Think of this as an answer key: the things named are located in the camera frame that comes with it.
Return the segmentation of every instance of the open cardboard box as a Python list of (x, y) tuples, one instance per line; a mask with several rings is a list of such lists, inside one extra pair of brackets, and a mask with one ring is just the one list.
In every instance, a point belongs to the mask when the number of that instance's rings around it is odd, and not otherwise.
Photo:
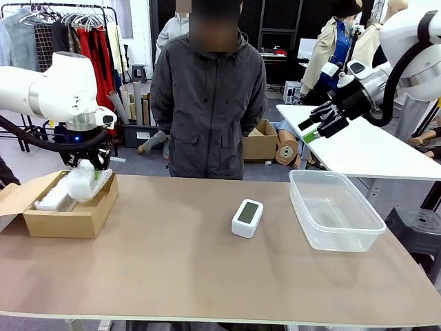
[(278, 143), (277, 132), (267, 119), (262, 119), (256, 129), (263, 136), (243, 138), (243, 159), (246, 161), (266, 161), (274, 159)]
[(23, 214), (32, 237), (96, 238), (119, 193), (116, 173), (92, 200), (77, 204), (71, 212), (35, 210), (34, 202), (41, 200), (67, 173), (55, 172), (22, 186), (8, 185), (0, 191), (0, 216)]

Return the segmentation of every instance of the clear plastic bin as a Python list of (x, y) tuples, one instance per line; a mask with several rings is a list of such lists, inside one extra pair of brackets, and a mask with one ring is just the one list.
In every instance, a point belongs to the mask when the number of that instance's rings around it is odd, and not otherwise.
[(293, 170), (289, 180), (294, 210), (313, 248), (366, 252), (386, 231), (380, 215), (345, 175)]

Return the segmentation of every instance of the brown tabletop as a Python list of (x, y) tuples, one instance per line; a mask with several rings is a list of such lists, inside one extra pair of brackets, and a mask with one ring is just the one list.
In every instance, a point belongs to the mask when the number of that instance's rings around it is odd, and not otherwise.
[[(97, 239), (0, 235), (0, 311), (54, 318), (363, 326), (441, 323), (441, 297), (391, 233), (366, 253), (311, 248), (287, 183), (118, 176)], [(231, 232), (261, 201), (252, 239)]]

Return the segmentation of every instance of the black stool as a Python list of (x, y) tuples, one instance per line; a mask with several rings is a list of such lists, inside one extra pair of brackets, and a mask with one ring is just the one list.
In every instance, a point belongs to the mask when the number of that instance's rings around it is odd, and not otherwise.
[(441, 269), (441, 217), (431, 210), (394, 208), (386, 218), (387, 227), (424, 268), (432, 283)]
[(147, 74), (142, 64), (134, 64), (132, 66), (132, 81), (140, 81), (141, 83), (147, 82)]

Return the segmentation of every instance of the device screen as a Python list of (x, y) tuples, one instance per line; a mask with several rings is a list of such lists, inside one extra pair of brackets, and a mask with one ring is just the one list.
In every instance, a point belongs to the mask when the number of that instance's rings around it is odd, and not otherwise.
[(240, 222), (250, 224), (251, 221), (253, 220), (253, 216), (256, 213), (258, 207), (259, 206), (256, 205), (255, 203), (247, 202), (247, 204), (243, 208), (238, 220)]

